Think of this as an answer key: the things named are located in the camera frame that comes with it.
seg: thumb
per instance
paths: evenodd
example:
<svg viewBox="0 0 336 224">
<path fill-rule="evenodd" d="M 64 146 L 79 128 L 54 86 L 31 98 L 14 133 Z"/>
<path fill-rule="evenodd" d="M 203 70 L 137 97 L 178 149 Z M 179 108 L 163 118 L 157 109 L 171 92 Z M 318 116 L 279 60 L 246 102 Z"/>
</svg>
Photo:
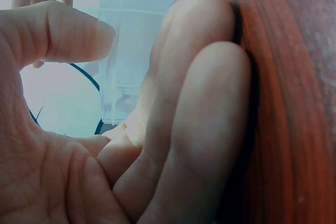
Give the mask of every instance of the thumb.
<svg viewBox="0 0 336 224">
<path fill-rule="evenodd" d="M 1 31 L 20 68 L 44 59 L 84 62 L 107 56 L 114 29 L 60 2 L 43 2 L 1 13 Z"/>
</svg>

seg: plastic container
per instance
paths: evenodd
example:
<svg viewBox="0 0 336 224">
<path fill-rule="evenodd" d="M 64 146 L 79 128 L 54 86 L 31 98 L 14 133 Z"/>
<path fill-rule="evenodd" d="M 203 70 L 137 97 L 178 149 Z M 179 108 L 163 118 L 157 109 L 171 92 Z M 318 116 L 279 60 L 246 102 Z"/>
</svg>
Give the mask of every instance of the plastic container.
<svg viewBox="0 0 336 224">
<path fill-rule="evenodd" d="M 134 110 L 149 68 L 152 45 L 174 0 L 100 0 L 99 19 L 116 30 L 99 61 L 102 120 L 119 124 Z"/>
</svg>

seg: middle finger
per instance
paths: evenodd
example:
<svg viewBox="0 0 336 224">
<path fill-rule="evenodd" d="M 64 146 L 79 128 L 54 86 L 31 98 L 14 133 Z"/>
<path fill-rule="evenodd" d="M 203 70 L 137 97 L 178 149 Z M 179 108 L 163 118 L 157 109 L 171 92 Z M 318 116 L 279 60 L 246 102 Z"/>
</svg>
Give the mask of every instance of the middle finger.
<svg viewBox="0 0 336 224">
<path fill-rule="evenodd" d="M 228 41 L 234 16 L 225 0 L 180 0 L 168 12 L 163 26 L 168 34 L 151 58 L 150 72 L 157 85 L 142 153 L 114 186 L 129 217 L 136 221 L 154 195 L 171 141 L 175 108 L 188 68 L 207 45 Z"/>
</svg>

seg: red wood grain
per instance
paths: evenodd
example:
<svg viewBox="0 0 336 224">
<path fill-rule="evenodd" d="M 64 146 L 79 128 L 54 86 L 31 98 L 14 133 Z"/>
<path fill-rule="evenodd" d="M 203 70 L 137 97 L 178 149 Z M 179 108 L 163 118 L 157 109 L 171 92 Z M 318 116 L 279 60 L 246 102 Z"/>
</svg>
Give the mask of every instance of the red wood grain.
<svg viewBox="0 0 336 224">
<path fill-rule="evenodd" d="M 259 71 L 246 223 L 336 223 L 336 0 L 231 0 Z"/>
</svg>

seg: reddish-brown wood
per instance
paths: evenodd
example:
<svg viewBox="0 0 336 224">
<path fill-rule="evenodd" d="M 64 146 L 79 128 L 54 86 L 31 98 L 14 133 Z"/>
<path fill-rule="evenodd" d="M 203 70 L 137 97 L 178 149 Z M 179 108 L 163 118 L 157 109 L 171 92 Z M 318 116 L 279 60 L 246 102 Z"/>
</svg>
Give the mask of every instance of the reddish-brown wood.
<svg viewBox="0 0 336 224">
<path fill-rule="evenodd" d="M 336 0 L 231 0 L 259 71 L 246 223 L 336 223 Z"/>
</svg>

